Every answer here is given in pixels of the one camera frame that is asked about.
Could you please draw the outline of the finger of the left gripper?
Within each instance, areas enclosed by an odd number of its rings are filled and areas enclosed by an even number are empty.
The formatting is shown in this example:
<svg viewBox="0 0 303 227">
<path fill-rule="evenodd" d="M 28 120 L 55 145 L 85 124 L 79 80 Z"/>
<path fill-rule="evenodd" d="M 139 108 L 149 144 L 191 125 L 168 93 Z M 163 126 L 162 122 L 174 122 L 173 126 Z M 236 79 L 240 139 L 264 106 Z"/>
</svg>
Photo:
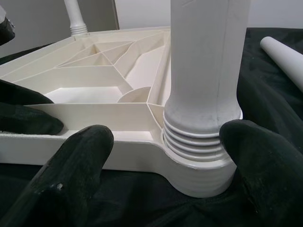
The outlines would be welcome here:
<svg viewBox="0 0 303 227">
<path fill-rule="evenodd" d="M 63 123 L 49 114 L 22 105 L 0 104 L 0 130 L 16 134 L 56 135 Z"/>
<path fill-rule="evenodd" d="M 11 105 L 53 104 L 53 101 L 31 89 L 0 80 L 0 102 Z"/>
</svg>

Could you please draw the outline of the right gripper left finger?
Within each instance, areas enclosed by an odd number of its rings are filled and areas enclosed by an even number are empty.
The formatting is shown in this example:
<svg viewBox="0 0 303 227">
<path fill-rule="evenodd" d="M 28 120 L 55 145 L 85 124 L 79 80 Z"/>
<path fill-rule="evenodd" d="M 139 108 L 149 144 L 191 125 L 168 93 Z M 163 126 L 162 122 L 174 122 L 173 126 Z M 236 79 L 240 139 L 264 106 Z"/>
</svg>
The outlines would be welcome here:
<svg viewBox="0 0 303 227">
<path fill-rule="evenodd" d="M 0 220 L 2 227 L 83 227 L 114 144 L 92 125 L 71 135 L 38 171 Z"/>
</svg>

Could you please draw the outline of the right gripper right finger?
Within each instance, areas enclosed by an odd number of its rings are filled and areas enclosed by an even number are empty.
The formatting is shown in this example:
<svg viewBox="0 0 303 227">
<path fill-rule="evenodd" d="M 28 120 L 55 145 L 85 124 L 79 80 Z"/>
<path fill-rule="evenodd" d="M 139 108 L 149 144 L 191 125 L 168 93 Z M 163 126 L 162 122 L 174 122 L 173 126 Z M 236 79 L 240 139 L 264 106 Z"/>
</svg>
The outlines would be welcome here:
<svg viewBox="0 0 303 227">
<path fill-rule="evenodd" d="M 255 211 L 267 227 L 303 225 L 303 155 L 281 135 L 247 120 L 220 129 Z"/>
</svg>

